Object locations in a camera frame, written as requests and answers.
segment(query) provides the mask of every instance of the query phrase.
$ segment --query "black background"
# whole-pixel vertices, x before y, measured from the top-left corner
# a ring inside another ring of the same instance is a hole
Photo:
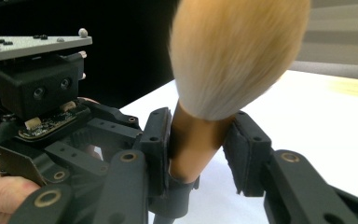
[[[79,96],[121,108],[173,80],[169,30],[178,0],[20,1],[0,6],[0,35],[77,35],[85,28]]]

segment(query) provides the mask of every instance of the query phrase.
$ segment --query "white bristles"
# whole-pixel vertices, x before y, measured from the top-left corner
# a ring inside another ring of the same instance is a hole
[[[170,56],[190,115],[225,119],[263,94],[296,58],[310,0],[182,0]]]

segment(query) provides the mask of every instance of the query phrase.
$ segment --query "brush bristles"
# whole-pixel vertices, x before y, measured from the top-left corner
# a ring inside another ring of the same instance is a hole
[[[263,94],[296,58],[310,0],[182,0],[170,55],[190,115],[225,119]]]

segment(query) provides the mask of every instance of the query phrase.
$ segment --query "white table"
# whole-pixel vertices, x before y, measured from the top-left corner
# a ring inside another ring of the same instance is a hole
[[[328,184],[358,196],[358,96],[348,94],[351,86],[342,88],[339,84],[348,86],[351,82],[287,71],[242,111],[271,138],[274,149],[304,155]],[[177,100],[175,82],[171,81],[120,111],[137,117],[143,128],[150,112],[167,106],[173,113]],[[202,172],[200,188],[191,192],[187,215],[174,223],[268,223],[263,201],[236,194],[220,149]],[[154,215],[149,215],[149,223],[153,223]]]

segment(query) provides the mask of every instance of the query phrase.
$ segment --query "makeup brush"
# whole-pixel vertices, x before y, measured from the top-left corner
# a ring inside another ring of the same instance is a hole
[[[170,175],[195,181],[234,115],[263,94],[296,58],[310,0],[182,0],[170,57],[179,94]]]

